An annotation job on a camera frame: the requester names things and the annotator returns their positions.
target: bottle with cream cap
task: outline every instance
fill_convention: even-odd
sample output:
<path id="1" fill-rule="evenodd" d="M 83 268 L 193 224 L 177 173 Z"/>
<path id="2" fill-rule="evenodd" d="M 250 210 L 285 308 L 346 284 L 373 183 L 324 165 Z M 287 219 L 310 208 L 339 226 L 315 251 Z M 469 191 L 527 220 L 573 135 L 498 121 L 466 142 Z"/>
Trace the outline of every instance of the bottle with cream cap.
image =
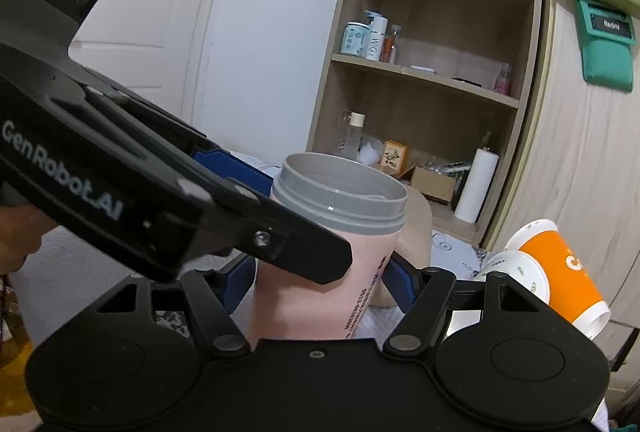
<path id="1" fill-rule="evenodd" d="M 362 127 L 364 126 L 364 114 L 352 112 L 349 119 L 347 137 L 344 140 L 344 147 L 340 152 L 341 157 L 356 161 L 360 149 L 360 139 L 362 138 Z"/>
<path id="2" fill-rule="evenodd" d="M 364 13 L 372 19 L 369 27 L 369 45 L 367 47 L 366 59 L 379 62 L 382 49 L 385 45 L 386 25 L 389 21 L 379 13 L 373 11 L 367 10 Z"/>

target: door frame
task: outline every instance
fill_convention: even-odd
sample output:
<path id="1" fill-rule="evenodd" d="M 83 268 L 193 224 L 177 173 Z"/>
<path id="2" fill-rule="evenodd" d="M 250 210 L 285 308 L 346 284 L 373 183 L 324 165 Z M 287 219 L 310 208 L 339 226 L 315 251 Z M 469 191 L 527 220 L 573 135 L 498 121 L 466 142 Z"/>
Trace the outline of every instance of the door frame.
<path id="1" fill-rule="evenodd" d="M 213 0 L 201 0 L 198 17 L 193 30 L 191 51 L 182 93 L 182 107 L 180 117 L 187 123 L 194 125 L 200 121 L 202 110 L 196 108 L 196 102 L 202 103 L 206 86 L 206 69 L 209 67 L 209 54 L 204 51 L 204 44 L 209 28 L 209 19 Z"/>

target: white paper roll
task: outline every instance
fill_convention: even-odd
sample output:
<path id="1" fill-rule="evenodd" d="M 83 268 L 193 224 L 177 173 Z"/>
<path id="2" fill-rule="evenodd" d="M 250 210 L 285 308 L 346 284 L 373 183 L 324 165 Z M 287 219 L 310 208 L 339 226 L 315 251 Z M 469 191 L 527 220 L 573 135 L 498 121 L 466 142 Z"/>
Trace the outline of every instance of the white paper roll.
<path id="1" fill-rule="evenodd" d="M 480 208 L 484 203 L 486 193 L 489 191 L 491 179 L 494 177 L 495 168 L 498 166 L 499 157 L 492 152 L 479 148 L 466 180 L 465 189 L 462 190 L 460 202 L 454 215 L 466 222 L 476 222 Z"/>

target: blue textured pad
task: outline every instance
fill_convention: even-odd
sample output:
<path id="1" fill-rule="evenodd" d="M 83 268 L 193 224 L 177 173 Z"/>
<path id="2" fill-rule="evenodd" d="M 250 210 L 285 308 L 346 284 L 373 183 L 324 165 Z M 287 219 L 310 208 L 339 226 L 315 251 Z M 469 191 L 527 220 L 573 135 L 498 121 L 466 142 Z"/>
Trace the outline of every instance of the blue textured pad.
<path id="1" fill-rule="evenodd" d="M 196 152 L 194 160 L 222 179 L 235 179 L 269 197 L 273 179 L 224 150 Z"/>
<path id="2" fill-rule="evenodd" d="M 236 310 L 254 284 L 254 278 L 255 259 L 248 255 L 226 272 L 225 284 L 218 299 L 227 313 L 231 314 Z"/>
<path id="3" fill-rule="evenodd" d="M 411 274 L 393 256 L 382 274 L 382 282 L 391 293 L 402 313 L 407 314 L 418 295 L 414 292 Z"/>

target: green wall-mounted holder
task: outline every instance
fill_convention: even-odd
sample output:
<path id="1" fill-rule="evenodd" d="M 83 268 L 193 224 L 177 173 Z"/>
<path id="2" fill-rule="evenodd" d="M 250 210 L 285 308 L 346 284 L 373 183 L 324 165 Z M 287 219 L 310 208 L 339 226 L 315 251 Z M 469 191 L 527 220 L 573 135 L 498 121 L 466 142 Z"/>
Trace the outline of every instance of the green wall-mounted holder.
<path id="1" fill-rule="evenodd" d="M 577 0 L 575 17 L 584 81 L 633 91 L 631 46 L 636 44 L 636 34 L 631 17 L 595 0 Z"/>

